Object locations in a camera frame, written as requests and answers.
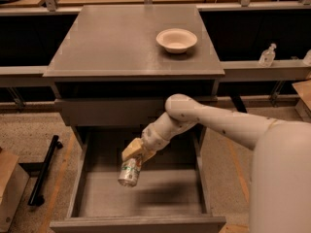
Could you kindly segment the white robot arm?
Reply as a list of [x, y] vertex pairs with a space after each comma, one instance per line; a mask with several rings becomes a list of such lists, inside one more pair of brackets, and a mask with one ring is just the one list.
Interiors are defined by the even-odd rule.
[[198, 123], [254, 152], [250, 233], [311, 233], [310, 123], [233, 112], [174, 94], [121, 158], [140, 155], [147, 161]]

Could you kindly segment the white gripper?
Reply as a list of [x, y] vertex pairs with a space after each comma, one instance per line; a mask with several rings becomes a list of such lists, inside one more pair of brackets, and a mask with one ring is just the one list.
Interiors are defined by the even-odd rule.
[[168, 140], [165, 140], [153, 125], [147, 126], [143, 131], [140, 138], [135, 138], [121, 153], [121, 159], [126, 161], [133, 156], [142, 154], [142, 162], [146, 162], [152, 158], [158, 150], [164, 149], [169, 144]]

